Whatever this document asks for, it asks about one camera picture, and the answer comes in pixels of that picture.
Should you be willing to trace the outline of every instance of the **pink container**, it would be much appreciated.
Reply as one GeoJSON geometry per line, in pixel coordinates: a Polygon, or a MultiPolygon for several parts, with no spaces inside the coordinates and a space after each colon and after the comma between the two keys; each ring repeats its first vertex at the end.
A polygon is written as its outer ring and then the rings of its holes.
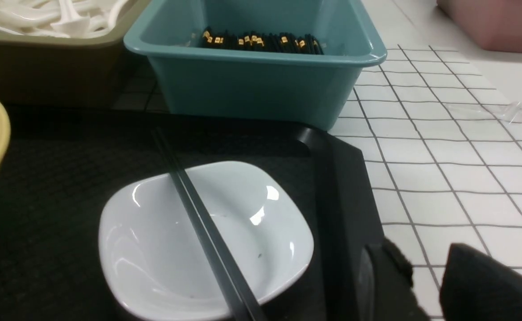
{"type": "Polygon", "coordinates": [[[437,0],[481,48],[522,53],[522,0],[437,0]]]}

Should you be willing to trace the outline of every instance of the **black object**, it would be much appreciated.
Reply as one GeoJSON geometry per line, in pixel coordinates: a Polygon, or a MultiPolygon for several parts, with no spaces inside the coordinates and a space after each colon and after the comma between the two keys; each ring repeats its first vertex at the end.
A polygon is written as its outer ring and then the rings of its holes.
{"type": "Polygon", "coordinates": [[[30,106],[8,107],[8,114],[0,320],[118,320],[100,270],[99,218],[120,187],[163,173],[150,133],[155,126],[172,137],[184,167],[251,163],[303,213],[314,255],[291,288],[263,305],[269,320],[358,320],[360,253],[383,233],[356,148],[297,123],[30,106]]]}
{"type": "Polygon", "coordinates": [[[522,276],[465,244],[452,244],[440,291],[447,321],[522,321],[522,276]]]}
{"type": "Polygon", "coordinates": [[[411,264],[388,239],[367,245],[358,277],[358,320],[430,321],[411,290],[412,273],[411,264]]]}
{"type": "Polygon", "coordinates": [[[161,128],[156,128],[153,136],[233,317],[236,321],[266,321],[257,299],[161,128]]]}
{"type": "Polygon", "coordinates": [[[262,34],[252,30],[241,37],[235,37],[226,30],[222,35],[214,35],[207,27],[202,36],[201,46],[204,48],[236,49],[245,51],[266,51],[273,53],[296,53],[322,55],[322,48],[314,36],[306,34],[305,38],[296,38],[291,33],[262,34]]]}

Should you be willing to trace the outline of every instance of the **grid pattern surface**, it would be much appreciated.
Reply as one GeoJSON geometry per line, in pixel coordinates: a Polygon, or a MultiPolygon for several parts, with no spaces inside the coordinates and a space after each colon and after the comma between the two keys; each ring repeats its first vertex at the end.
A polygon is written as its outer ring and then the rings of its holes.
{"type": "MultiPolygon", "coordinates": [[[[389,46],[362,71],[330,134],[360,148],[383,229],[414,265],[415,292],[442,320],[451,243],[466,243],[522,274],[522,120],[459,52],[389,46]]],[[[144,65],[115,105],[166,112],[144,65]]]]}

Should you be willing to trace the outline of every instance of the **chopstick bundle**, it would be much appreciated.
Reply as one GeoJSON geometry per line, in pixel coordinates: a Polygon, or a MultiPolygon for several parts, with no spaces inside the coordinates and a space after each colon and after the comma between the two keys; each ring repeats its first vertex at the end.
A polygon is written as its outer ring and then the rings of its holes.
{"type": "Polygon", "coordinates": [[[161,128],[153,132],[160,154],[189,215],[194,230],[236,321],[267,321],[222,235],[211,219],[195,186],[177,160],[161,128]]]}
{"type": "Polygon", "coordinates": [[[203,31],[201,47],[264,51],[269,53],[324,55],[320,42],[311,34],[305,34],[304,37],[297,38],[291,33],[279,33],[277,35],[247,31],[236,36],[230,34],[227,30],[223,33],[213,33],[210,27],[203,31]]]}

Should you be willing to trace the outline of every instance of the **teal plastic bin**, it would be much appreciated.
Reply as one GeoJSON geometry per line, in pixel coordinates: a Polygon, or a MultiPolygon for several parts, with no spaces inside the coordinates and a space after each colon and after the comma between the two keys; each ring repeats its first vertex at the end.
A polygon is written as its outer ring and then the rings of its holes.
{"type": "Polygon", "coordinates": [[[124,37],[148,57],[173,114],[303,122],[329,130],[362,68],[386,49],[360,0],[153,0],[124,37]],[[200,48],[214,32],[318,38],[325,55],[200,48]]]}

